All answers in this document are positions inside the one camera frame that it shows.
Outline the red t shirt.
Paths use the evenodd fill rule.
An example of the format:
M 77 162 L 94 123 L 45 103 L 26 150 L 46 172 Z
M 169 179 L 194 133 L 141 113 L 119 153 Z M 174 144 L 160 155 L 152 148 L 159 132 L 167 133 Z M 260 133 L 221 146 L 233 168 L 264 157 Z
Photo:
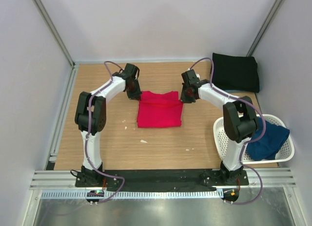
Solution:
M 143 91 L 137 112 L 139 128 L 170 128 L 182 125 L 183 103 L 177 91 L 156 94 Z

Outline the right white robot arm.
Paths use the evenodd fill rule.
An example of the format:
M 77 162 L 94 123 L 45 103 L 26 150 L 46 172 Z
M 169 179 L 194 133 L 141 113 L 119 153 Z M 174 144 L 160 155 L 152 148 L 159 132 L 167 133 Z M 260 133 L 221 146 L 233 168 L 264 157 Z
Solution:
M 193 69 L 181 74 L 182 103 L 205 100 L 223 112 L 223 128 L 228 137 L 227 152 L 220 163 L 220 179 L 226 185 L 235 182 L 243 172 L 242 157 L 246 145 L 259 129 L 255 107 L 248 97 L 236 97 L 216 87 L 208 80 L 200 80 Z

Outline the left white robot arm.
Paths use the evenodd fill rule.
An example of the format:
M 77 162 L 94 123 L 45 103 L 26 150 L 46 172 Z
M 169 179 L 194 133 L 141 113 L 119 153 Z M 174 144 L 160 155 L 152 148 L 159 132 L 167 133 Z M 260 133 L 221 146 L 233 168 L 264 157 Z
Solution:
M 91 92 L 81 92 L 75 114 L 75 123 L 81 132 L 84 146 L 84 159 L 77 178 L 91 186 L 102 184 L 103 162 L 100 157 L 100 136 L 106 125 L 107 104 L 119 93 L 125 92 L 129 99 L 140 100 L 140 69 L 131 63 L 124 68 L 112 62 L 104 62 L 109 80 Z

